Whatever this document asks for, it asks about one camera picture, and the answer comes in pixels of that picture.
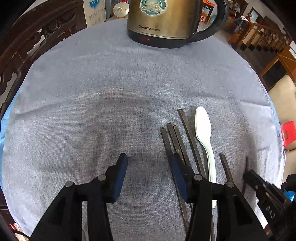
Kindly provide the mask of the carved wooden sideboard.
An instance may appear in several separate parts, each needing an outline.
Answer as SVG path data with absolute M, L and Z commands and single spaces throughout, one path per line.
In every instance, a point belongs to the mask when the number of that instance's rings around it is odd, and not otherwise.
M 86 28 L 83 1 L 45 1 L 24 13 L 1 40 L 1 104 L 4 115 L 32 64 L 62 40 Z

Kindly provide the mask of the white plastic spoon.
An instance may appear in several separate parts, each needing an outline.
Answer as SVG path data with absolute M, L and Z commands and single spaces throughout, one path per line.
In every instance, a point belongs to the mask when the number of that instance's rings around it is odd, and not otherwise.
M 212 183 L 217 183 L 215 158 L 210 141 L 212 127 L 208 113 L 206 109 L 204 109 L 202 106 L 196 108 L 195 132 L 198 141 L 202 144 L 206 151 L 208 160 L 207 162 L 209 171 L 209 181 Z

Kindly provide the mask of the bronze electric kettle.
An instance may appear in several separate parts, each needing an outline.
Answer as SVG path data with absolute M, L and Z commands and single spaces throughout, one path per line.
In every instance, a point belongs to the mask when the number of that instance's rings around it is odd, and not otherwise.
M 206 29 L 198 31 L 203 1 L 130 1 L 127 34 L 130 39 L 159 48 L 180 48 L 211 37 L 225 23 L 229 4 L 215 1 L 217 15 Z

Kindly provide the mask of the small white electric fan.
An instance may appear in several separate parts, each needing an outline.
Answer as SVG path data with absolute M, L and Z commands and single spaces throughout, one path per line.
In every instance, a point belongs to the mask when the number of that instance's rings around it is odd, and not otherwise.
M 113 14 L 117 18 L 125 18 L 128 15 L 129 10 L 130 5 L 127 2 L 120 2 L 113 7 Z

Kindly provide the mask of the red plastic child chair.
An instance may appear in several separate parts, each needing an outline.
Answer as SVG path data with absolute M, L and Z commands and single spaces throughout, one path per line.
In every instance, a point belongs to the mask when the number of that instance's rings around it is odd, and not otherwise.
M 287 123 L 284 123 L 283 125 L 281 125 L 280 129 L 282 134 L 283 145 L 284 147 L 287 147 L 296 139 L 295 122 L 292 120 Z

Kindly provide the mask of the beige sofa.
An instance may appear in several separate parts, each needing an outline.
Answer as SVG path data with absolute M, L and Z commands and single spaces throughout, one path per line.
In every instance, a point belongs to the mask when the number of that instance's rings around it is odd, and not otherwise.
M 295 83 L 285 75 L 274 87 L 269 90 L 269 96 L 273 101 L 280 124 L 294 121 L 295 123 Z M 295 141 L 286 148 L 286 161 L 282 181 L 284 182 L 289 174 L 295 174 Z

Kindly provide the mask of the wooden stair railing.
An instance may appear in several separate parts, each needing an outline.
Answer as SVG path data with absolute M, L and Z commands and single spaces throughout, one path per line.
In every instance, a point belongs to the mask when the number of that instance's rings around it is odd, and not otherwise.
M 250 16 L 240 16 L 234 21 L 234 30 L 228 43 L 241 50 L 257 49 L 258 51 L 282 54 L 292 43 L 292 38 L 273 27 L 258 24 L 250 20 Z

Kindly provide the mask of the grey tablecloth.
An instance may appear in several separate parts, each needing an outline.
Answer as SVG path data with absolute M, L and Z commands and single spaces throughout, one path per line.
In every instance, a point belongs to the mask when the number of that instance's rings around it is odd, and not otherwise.
M 179 49 L 129 39 L 113 20 L 63 40 L 31 66 L 11 104 L 1 186 L 9 211 L 31 235 L 67 181 L 103 174 L 121 153 L 128 168 L 108 206 L 115 240 L 184 240 L 185 230 L 160 129 L 190 124 L 198 106 L 211 125 L 217 181 L 224 153 L 237 187 L 246 159 L 280 186 L 285 152 L 273 103 L 249 64 L 217 37 Z

